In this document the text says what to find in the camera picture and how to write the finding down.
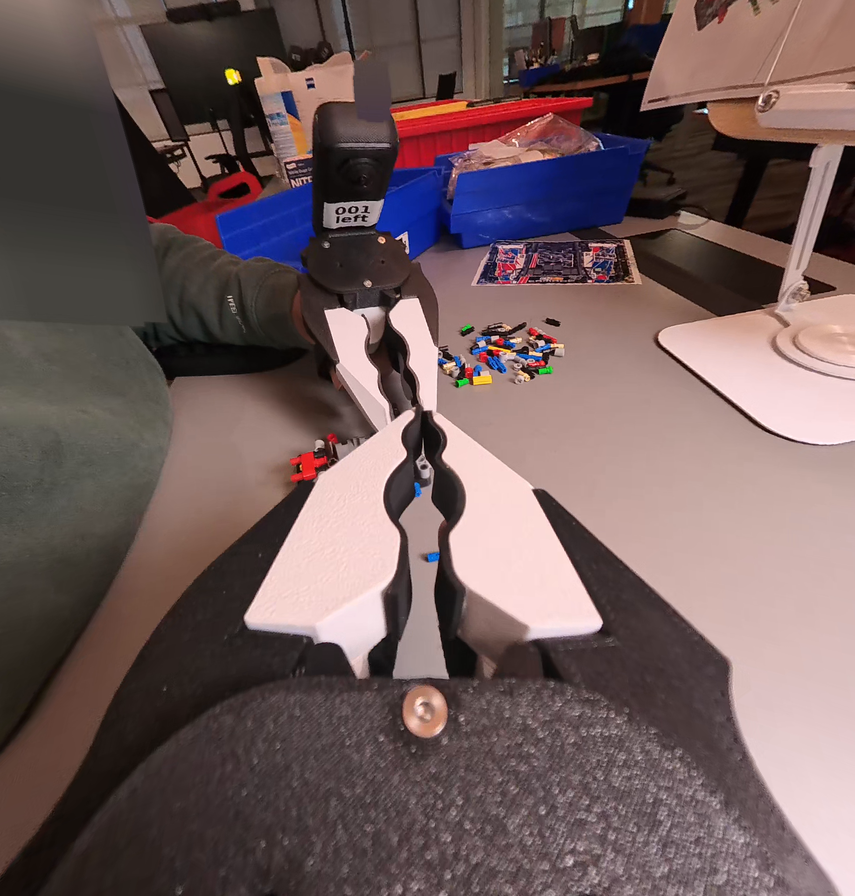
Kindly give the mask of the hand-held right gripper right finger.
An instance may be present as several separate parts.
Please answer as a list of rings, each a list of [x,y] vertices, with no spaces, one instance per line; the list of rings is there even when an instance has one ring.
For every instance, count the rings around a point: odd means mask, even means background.
[[[425,414],[438,531],[434,606],[450,677],[513,646],[599,633],[600,612],[534,487],[441,414]]]

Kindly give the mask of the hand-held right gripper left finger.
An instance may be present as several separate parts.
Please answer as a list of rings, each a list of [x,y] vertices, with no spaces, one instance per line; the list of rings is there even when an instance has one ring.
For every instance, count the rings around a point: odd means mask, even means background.
[[[409,619],[408,538],[421,410],[407,410],[322,473],[243,621],[334,644],[366,676],[392,677]]]

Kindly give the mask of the pile of lego pieces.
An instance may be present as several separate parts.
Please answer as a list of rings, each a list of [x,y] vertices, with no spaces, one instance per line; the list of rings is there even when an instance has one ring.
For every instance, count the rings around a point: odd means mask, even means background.
[[[563,339],[545,323],[492,322],[462,337],[459,328],[452,343],[437,348],[438,370],[456,388],[488,386],[502,380],[516,385],[532,383],[555,373],[565,356]]]

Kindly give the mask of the black frame lego model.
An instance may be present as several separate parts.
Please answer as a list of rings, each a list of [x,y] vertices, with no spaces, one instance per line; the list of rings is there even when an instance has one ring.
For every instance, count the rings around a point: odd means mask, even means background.
[[[313,449],[290,459],[290,481],[293,484],[316,480],[319,475],[352,454],[356,448],[364,444],[369,436],[353,436],[341,440],[336,434],[328,433],[322,439],[316,439]],[[433,467],[421,453],[415,460],[414,481],[419,482],[422,489],[433,482]]]

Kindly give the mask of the person's left forearm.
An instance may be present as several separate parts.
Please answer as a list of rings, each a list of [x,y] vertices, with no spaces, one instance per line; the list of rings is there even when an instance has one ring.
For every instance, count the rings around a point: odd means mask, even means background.
[[[269,259],[241,259],[161,222],[150,221],[164,322],[134,329],[150,350],[178,344],[308,350],[300,274]]]

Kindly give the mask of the lego sticker sheet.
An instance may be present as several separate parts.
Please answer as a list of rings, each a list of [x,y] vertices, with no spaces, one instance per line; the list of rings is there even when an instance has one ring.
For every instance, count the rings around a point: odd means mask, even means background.
[[[641,283],[632,246],[619,238],[496,241],[472,281],[480,287]]]

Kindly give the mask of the lego instruction booklet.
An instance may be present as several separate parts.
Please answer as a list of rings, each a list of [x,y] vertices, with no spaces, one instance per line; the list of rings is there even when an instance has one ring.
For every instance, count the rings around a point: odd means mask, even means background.
[[[682,1],[641,109],[855,82],[855,1]]]

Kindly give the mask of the person's left hand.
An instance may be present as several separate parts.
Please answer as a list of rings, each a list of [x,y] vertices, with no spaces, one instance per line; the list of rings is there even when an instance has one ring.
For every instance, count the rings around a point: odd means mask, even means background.
[[[336,382],[336,352],[327,317],[325,300],[331,298],[309,276],[299,279],[298,292],[292,306],[293,320],[304,337],[315,346],[318,375]]]

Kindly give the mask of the red plastic container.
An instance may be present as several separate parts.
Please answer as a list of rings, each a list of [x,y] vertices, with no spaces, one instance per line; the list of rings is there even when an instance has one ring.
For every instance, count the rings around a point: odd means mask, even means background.
[[[241,170],[211,185],[202,201],[175,210],[162,218],[148,217],[148,221],[166,223],[185,234],[205,239],[222,248],[218,216],[257,200],[263,190],[263,184],[257,176]]]

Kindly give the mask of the red plastic bin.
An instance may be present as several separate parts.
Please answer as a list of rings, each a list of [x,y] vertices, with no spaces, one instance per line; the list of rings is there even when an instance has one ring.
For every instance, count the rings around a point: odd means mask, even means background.
[[[396,168],[433,167],[438,156],[466,151],[473,143],[504,136],[546,114],[578,125],[588,96],[514,98],[483,104],[450,100],[392,111],[399,135]]]

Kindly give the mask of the white cardboard box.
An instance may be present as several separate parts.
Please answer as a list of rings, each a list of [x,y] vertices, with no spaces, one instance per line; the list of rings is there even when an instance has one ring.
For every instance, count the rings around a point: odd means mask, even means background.
[[[257,57],[260,76],[254,81],[278,162],[312,149],[313,116],[325,102],[354,100],[354,60],[349,52],[331,56],[293,72],[273,57]]]

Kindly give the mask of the clear bag of parts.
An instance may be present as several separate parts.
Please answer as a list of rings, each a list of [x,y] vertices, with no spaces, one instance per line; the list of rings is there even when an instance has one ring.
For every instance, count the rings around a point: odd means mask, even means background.
[[[603,148],[601,140],[590,131],[549,113],[500,137],[472,143],[466,151],[452,154],[446,198],[449,201],[454,198],[457,182],[464,174],[555,160]]]

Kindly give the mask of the person's green sweatshirt torso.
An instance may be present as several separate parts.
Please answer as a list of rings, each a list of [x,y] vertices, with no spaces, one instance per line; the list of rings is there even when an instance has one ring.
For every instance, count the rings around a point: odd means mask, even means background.
[[[129,327],[0,321],[0,752],[118,575],[171,424]]]

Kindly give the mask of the white book stand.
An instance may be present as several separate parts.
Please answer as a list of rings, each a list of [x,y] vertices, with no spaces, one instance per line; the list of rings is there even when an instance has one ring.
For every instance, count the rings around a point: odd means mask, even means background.
[[[855,148],[855,83],[768,86],[708,111],[736,139],[811,143],[809,179],[777,303],[672,326],[657,343],[770,433],[855,442],[855,294],[811,298],[805,279],[843,151]]]

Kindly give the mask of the black wall monitor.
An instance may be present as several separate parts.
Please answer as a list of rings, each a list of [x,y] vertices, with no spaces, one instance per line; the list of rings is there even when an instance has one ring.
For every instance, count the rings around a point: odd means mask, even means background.
[[[286,58],[271,7],[244,10],[239,2],[187,6],[140,29],[184,126],[228,121],[237,103],[247,126],[262,118],[255,88],[258,60]]]

